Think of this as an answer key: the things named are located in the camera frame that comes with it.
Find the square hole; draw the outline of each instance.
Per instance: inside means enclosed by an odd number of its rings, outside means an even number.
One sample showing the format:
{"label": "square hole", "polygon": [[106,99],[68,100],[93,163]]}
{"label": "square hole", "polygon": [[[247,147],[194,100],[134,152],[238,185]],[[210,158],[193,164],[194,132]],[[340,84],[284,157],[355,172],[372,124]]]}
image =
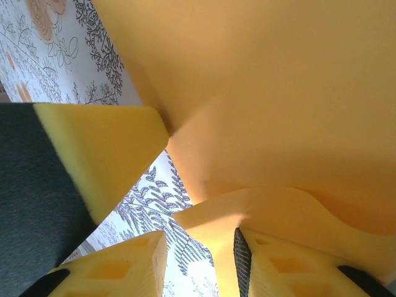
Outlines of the square hole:
{"label": "square hole", "polygon": [[107,297],[109,294],[102,291],[72,291],[68,292],[66,297]]}
{"label": "square hole", "polygon": [[132,263],[130,260],[115,260],[98,263],[89,272],[87,278],[95,280],[119,280],[125,277],[128,270],[131,268],[131,265]]}
{"label": "square hole", "polygon": [[290,285],[295,297],[337,297],[329,283],[294,283]]}
{"label": "square hole", "polygon": [[261,246],[263,246],[265,244],[270,244],[268,241],[265,241],[261,238],[256,238],[256,243],[260,244]]}
{"label": "square hole", "polygon": [[305,273],[314,270],[312,265],[302,258],[270,257],[270,261],[280,273]]}

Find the dark gray fabric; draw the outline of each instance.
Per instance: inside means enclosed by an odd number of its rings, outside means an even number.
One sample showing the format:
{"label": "dark gray fabric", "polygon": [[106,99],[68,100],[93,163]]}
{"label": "dark gray fabric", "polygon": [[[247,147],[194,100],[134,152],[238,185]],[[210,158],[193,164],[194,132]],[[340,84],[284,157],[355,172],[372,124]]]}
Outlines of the dark gray fabric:
{"label": "dark gray fabric", "polygon": [[32,104],[0,105],[0,296],[59,265],[95,224]]}

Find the foam piece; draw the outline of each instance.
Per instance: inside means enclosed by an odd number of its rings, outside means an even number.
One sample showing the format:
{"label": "foam piece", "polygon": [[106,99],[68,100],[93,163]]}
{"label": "foam piece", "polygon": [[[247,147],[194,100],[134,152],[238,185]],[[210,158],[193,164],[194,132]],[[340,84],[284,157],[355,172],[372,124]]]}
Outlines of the foam piece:
{"label": "foam piece", "polygon": [[129,239],[60,266],[70,275],[49,297],[162,297],[166,257],[163,231]]}
{"label": "foam piece", "polygon": [[314,194],[396,234],[396,2],[93,0],[194,204]]}
{"label": "foam piece", "polygon": [[149,107],[34,104],[66,171],[100,223],[168,142]]}
{"label": "foam piece", "polygon": [[249,229],[249,297],[368,297],[337,269],[348,261]]}
{"label": "foam piece", "polygon": [[357,230],[332,215],[307,192],[286,187],[244,189],[224,194],[173,215],[212,253],[223,296],[237,296],[235,228],[288,240],[352,263],[382,280],[396,277],[396,236]]}

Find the patterned wallpaper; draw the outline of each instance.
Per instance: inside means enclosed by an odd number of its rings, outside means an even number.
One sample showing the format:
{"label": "patterned wallpaper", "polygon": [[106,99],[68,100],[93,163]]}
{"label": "patterned wallpaper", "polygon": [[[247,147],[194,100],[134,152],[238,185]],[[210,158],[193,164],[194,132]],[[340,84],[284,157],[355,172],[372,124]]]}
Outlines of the patterned wallpaper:
{"label": "patterned wallpaper", "polygon": [[[0,0],[0,81],[12,102],[141,105],[91,0]],[[191,206],[164,151],[87,239],[102,249],[164,230],[163,296],[218,296],[213,260],[172,219]]]}

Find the curved yellow surface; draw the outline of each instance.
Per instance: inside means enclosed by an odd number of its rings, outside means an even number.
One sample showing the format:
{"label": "curved yellow surface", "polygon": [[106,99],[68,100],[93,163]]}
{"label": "curved yellow surface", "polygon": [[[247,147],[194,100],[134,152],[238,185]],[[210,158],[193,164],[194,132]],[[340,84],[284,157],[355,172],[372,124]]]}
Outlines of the curved yellow surface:
{"label": "curved yellow surface", "polygon": [[194,203],[289,186],[396,234],[396,1],[93,2]]}
{"label": "curved yellow surface", "polygon": [[230,294],[238,286],[236,270],[231,269],[237,226],[346,259],[383,282],[396,277],[396,236],[357,230],[297,189],[243,189],[197,204],[174,218],[210,249],[222,296],[234,296]]}
{"label": "curved yellow surface", "polygon": [[35,103],[34,109],[98,225],[168,142],[150,107]]}

